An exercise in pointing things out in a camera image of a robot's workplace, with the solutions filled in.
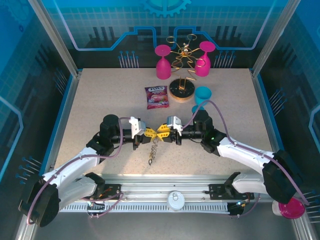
teal cup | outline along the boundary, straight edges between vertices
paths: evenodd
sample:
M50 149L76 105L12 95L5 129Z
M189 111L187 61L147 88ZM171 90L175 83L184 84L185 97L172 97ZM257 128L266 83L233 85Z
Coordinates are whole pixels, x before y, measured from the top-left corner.
M195 111L197 110L197 108L198 108L198 106L197 105L195 105L195 106L193 106L192 107L192 109L191 109L191 112L192 112L192 114L194 114L195 113Z
M194 93L194 101L197 106L199 106L203 101L209 100L212 96L211 90L206 86L199 86Z

glass wall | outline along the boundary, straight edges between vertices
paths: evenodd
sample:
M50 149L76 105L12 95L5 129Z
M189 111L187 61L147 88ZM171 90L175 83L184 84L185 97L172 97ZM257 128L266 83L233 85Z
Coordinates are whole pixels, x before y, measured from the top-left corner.
M21 193L44 159L70 73L28 1L0 1L0 34L0 239L9 240L16 237Z
M260 75L280 140L310 184L320 183L320 2L302 0Z
M78 68L156 66L155 47L196 34L213 68L251 68L287 0L43 0ZM167 58L171 61L174 54Z

wooden base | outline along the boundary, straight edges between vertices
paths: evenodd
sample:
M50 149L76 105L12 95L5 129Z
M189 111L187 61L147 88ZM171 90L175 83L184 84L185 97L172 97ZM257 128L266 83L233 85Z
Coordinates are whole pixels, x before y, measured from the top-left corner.
M185 103L195 94L195 85L190 80L180 78L173 80L169 85L170 95L179 103Z

gold wire sculpture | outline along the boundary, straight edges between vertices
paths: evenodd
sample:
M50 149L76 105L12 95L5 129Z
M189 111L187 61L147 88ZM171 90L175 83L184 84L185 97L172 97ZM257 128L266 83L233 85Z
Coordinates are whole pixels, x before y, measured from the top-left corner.
M173 71L171 71L171 73L175 73L177 72L179 69L183 68L184 66L184 63L183 63L183 59L184 58L187 58L187 61L186 63L189 65L189 67L191 69L188 69L188 73L190 74L191 77L185 77L185 78L182 78L184 79L184 85L181 85L181 76L180 76L180 85L179 85L179 89L180 90L184 90L185 89L185 85L186 85L186 80L193 80L195 81L196 78L193 76L193 74L196 73L196 70L195 70L195 67L194 66L197 66L199 68L202 68L206 65L206 61L202 58L196 58L195 56L192 56L193 52L195 51L198 51L200 50L201 48L196 48L194 50L192 50L189 45L190 45L190 42L191 41L194 41L197 39L197 36L195 34L188 34L186 36L186 38L189 40L188 43L183 43L183 47L179 46L179 44L177 43L177 39L174 37L174 36L168 36L166 38L166 41L169 43L169 44L176 44L178 46L178 51L170 51L170 53L174 53L174 54L178 54L178 56L175 57L175 60L172 62L171 64L171 67L174 68ZM197 65L195 63L195 61L197 60L202 60L204 61L204 65Z

metal chain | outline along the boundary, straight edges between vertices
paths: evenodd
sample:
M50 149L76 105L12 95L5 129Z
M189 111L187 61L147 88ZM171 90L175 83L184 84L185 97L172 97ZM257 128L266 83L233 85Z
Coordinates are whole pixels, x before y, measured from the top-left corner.
M151 151L150 151L150 154L149 154L149 161L148 161L150 166L151 166L153 160L155 160L155 158L156 158L158 142L159 142L159 139L157 137L152 142L153 145L151 146Z

